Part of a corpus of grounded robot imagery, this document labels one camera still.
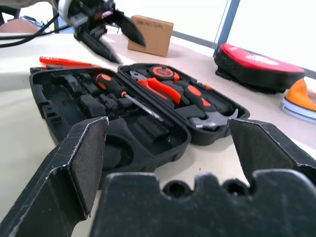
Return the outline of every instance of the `black cable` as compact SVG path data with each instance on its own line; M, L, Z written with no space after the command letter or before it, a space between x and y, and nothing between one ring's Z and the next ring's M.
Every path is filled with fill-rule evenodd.
M27 42L33 40L37 36L40 36L42 34L42 32L44 30L46 30L58 18L58 16L59 16L59 13L57 13L46 25L44 25L39 31L37 31L31 37L29 37L27 39L20 40L18 42L0 44L0 48L13 47L13 46L17 46L17 45L20 45L20 44L23 44L23 43L27 43Z
M52 33L56 33L56 32L59 32L59 31L63 31L65 29L68 29L70 28L71 26L63 26L63 27L60 27L56 30L53 30L53 31L50 31L50 32L45 32L37 37L41 37L41 36L47 36L49 34L52 34ZM19 36L1 36L0 37L0 40L20 40L20 39L28 39L30 37L32 37L33 35L19 35Z

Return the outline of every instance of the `table surface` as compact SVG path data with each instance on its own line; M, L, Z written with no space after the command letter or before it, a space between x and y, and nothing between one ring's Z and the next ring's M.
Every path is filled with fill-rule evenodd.
M112 45L126 65L136 62L167 64L211 85L245 106L251 113L251 119L273 123L316 158L316 126L283 112L279 108L283 95L256 93L222 79L215 75L217 67L213 58L174 43L170 44L168 57L162 58L127 50L127 39L122 35L108 35L104 39ZM39 56L68 58L91 62L115 71L117 69L117 65L96 57L68 34L41 37L20 46L0 50L0 221L45 156L55 147L29 85L29 68L40 66ZM199 172L212 172L221 183L231 178L239 178L247 183L231 137L219 139L205 147L189 145L181 159L155 171L162 186L170 180L179 179L191 187ZM99 194L92 218L79 223L73 236L88 236L98 198Z

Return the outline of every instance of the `cardboard box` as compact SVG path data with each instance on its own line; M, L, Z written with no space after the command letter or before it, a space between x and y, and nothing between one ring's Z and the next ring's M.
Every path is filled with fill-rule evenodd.
M129 40L127 48L166 57L173 30L173 23L140 15L132 16L131 20L143 34L146 47Z

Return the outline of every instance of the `hammer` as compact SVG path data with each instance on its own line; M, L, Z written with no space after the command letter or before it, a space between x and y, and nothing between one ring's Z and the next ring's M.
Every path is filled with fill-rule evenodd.
M214 129L218 126L227 125L228 119L237 118L238 109L230 116L224 116L219 113L216 106L210 103L207 98L200 92L199 89L190 85L186 80L180 80L176 82L176 85L181 86L184 89L184 96L195 104L199 109L205 112L207 119L201 120L200 118L191 118L189 121L196 126L196 128L210 128Z

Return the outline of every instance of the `orange pen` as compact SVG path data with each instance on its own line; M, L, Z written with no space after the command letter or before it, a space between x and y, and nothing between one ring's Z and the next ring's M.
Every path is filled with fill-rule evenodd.
M58 65L58 66L84 66L84 67L101 67L98 65L94 65L91 63L84 63L64 58L52 58L52 57L39 57L39 61L44 64L50 64L50 65Z

